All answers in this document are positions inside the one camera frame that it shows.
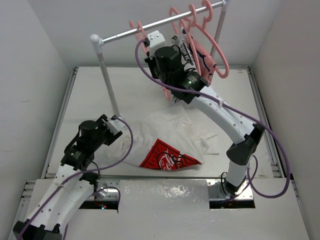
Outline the white red print t-shirt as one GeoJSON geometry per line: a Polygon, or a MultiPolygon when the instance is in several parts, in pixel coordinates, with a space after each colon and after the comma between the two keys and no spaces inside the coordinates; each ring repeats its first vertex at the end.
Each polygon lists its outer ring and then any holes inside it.
{"type": "Polygon", "coordinates": [[[153,112],[125,128],[104,152],[110,161],[158,171],[200,166],[219,155],[218,134],[192,122],[181,105],[153,112]]]}

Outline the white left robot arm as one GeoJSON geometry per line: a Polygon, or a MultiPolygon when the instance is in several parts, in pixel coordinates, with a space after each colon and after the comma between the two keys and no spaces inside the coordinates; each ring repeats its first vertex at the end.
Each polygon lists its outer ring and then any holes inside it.
{"type": "Polygon", "coordinates": [[[96,189],[100,177],[88,167],[95,152],[110,146],[123,133],[123,119],[101,115],[98,120],[83,121],[77,134],[65,147],[60,166],[46,193],[24,221],[17,221],[13,233],[18,240],[61,240],[68,222],[96,189]]]}

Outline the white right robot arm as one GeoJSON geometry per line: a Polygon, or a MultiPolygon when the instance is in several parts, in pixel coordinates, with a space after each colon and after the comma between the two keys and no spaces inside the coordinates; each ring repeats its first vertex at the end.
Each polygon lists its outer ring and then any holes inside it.
{"type": "Polygon", "coordinates": [[[186,68],[183,54],[177,47],[160,47],[153,57],[147,56],[144,61],[152,78],[170,90],[176,100],[200,110],[231,139],[232,145],[226,151],[229,167],[220,188],[225,196],[234,197],[247,176],[249,159],[255,153],[265,129],[231,111],[222,101],[212,100],[215,91],[194,68],[186,68]]]}

